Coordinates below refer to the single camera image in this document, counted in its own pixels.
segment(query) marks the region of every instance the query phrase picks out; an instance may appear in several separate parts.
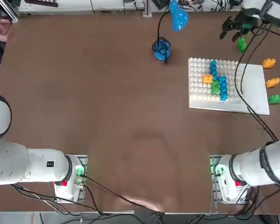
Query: blue desk lamp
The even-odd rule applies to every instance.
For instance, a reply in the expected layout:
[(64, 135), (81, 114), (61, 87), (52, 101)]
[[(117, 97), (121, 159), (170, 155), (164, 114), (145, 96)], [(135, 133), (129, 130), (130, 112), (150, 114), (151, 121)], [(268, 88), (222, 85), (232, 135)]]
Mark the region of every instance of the blue desk lamp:
[(160, 37), (160, 25), (162, 19), (168, 13), (172, 14), (172, 29), (174, 31), (180, 31), (181, 29), (183, 29), (189, 20), (188, 13), (185, 10), (179, 8), (177, 1), (170, 1), (169, 5), (165, 9), (165, 13), (161, 16), (159, 21), (158, 38), (152, 45), (154, 56), (160, 61), (164, 61), (165, 64), (167, 64), (167, 60), (171, 55), (171, 43), (164, 37)]

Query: green led light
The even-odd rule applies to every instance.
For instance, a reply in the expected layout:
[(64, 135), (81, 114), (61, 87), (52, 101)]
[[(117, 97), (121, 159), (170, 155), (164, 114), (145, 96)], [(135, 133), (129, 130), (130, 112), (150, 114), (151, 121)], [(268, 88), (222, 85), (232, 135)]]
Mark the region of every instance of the green led light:
[(76, 166), (75, 173), (77, 176), (84, 174), (84, 167), (82, 165)]

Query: orange toy block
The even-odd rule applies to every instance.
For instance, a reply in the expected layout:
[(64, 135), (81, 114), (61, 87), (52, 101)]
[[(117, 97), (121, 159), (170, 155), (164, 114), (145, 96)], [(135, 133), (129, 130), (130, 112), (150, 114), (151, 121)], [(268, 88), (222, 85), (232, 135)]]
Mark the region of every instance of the orange toy block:
[(211, 84), (213, 82), (213, 76), (212, 75), (204, 75), (202, 78), (202, 83)]
[(276, 63), (275, 59), (268, 58), (263, 61), (262, 66), (264, 69), (271, 69), (272, 67), (274, 67), (275, 63)]
[(279, 78), (272, 78), (266, 82), (266, 87), (271, 88), (277, 85), (280, 82)]

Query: white pegboard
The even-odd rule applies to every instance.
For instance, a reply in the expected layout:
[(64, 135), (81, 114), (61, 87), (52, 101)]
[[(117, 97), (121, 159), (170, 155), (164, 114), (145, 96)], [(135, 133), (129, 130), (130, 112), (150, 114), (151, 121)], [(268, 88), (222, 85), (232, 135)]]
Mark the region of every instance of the white pegboard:
[[(220, 95), (210, 93), (210, 85), (202, 83), (202, 77), (210, 72), (210, 59), (189, 59), (189, 107), (218, 111), (249, 113), (244, 102), (238, 97), (234, 85), (234, 72), (237, 62), (217, 60), (218, 76), (226, 76), (228, 98), (220, 100)], [(240, 90), (240, 80), (245, 64), (240, 64), (237, 71), (237, 87)], [(249, 64), (243, 79), (243, 97), (253, 110), (261, 115), (269, 115), (269, 105), (266, 95), (266, 84), (261, 65)]]

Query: green block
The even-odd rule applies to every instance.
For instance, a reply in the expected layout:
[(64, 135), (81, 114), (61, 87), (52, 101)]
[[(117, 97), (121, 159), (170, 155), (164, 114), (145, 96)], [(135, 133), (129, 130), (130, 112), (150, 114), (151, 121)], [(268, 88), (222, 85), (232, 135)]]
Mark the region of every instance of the green block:
[(219, 85), (219, 81), (218, 80), (213, 81), (211, 83), (210, 90), (211, 90), (211, 94), (212, 95), (217, 95), (219, 93), (220, 85)]
[(278, 104), (278, 103), (280, 103), (280, 94), (269, 97), (269, 104)]
[(246, 43), (245, 39), (243, 37), (241, 37), (238, 40), (238, 50), (240, 52), (244, 52), (246, 48), (247, 48), (247, 43)]

